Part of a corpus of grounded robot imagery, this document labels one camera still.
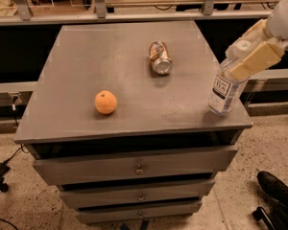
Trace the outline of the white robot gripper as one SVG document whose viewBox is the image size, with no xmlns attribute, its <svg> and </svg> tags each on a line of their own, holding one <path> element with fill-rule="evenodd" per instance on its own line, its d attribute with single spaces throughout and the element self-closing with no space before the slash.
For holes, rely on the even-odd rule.
<svg viewBox="0 0 288 230">
<path fill-rule="evenodd" d="M 236 39 L 226 50 L 227 57 L 241 57 L 259 42 L 267 40 L 268 32 L 275 38 L 288 41 L 288 0 L 279 1 L 266 19 L 258 20 Z M 236 81 L 243 81 L 251 75 L 280 62 L 284 50 L 269 41 L 261 42 L 251 53 L 228 71 Z"/>
</svg>

